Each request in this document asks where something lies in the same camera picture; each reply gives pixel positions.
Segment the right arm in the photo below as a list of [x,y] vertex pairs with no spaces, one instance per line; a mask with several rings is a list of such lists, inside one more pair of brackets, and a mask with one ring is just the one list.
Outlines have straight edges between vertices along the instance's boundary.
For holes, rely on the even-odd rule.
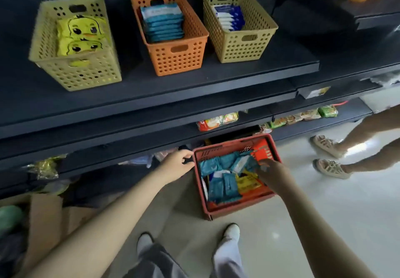
[[316,278],[376,278],[317,212],[287,167],[269,159],[260,164],[268,169],[257,173],[285,203]]

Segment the red basket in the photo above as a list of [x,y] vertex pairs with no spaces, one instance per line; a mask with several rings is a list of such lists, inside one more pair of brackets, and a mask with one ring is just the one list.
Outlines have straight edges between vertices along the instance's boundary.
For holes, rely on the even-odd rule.
[[204,160],[208,160],[214,157],[220,157],[223,155],[227,155],[229,153],[233,153],[235,151],[248,151],[252,149],[253,145],[258,143],[260,139],[266,139],[269,145],[269,148],[272,152],[272,155],[276,161],[282,162],[278,155],[278,151],[276,150],[275,143],[270,134],[258,134],[253,135],[251,137],[226,141],[219,144],[208,145],[205,147],[196,148],[193,150],[194,152],[194,171],[196,173],[196,183],[200,195],[200,200],[203,206],[203,212],[207,216],[208,220],[212,220],[216,217],[221,217],[224,215],[228,215],[233,213],[234,211],[241,210],[250,205],[256,204],[268,198],[271,198],[275,195],[275,193],[268,187],[264,187],[264,191],[261,191],[256,196],[244,197],[238,201],[222,204],[220,207],[215,210],[209,211],[207,209],[207,201],[204,196],[202,181],[201,181],[201,172],[200,172],[200,162]]

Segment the cartoon duck face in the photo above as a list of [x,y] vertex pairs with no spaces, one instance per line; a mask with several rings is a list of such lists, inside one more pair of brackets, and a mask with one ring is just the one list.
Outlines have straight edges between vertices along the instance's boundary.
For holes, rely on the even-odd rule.
[[87,16],[76,16],[69,20],[68,28],[74,40],[90,40],[102,34],[98,22]]
[[67,55],[85,51],[96,51],[100,48],[102,48],[102,44],[97,41],[74,41],[68,44]]

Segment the white shoe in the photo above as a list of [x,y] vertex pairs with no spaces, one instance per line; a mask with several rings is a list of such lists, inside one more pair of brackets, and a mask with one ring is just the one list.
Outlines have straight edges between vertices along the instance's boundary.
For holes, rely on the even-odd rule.
[[143,233],[137,241],[136,253],[138,256],[147,251],[154,244],[153,237],[149,233]]
[[236,242],[239,242],[240,238],[240,228],[236,223],[231,223],[228,225],[224,232],[224,238],[226,239],[232,239]]
[[313,143],[318,146],[320,149],[323,149],[324,151],[328,152],[332,156],[334,156],[336,159],[339,159],[344,156],[346,153],[345,151],[338,151],[335,148],[335,144],[337,142],[333,141],[332,139],[325,138],[323,135],[316,135],[312,137]]
[[340,179],[348,179],[351,176],[351,173],[350,174],[346,173],[342,169],[340,163],[336,161],[316,159],[314,160],[314,164],[320,173],[327,176]]

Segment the left hand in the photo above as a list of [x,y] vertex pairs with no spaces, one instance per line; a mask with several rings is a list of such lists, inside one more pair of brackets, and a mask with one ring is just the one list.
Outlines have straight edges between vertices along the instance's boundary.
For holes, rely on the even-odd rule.
[[169,154],[156,169],[157,174],[160,174],[159,176],[165,184],[179,179],[194,167],[194,162],[183,164],[185,159],[191,158],[192,155],[193,152],[187,149]]

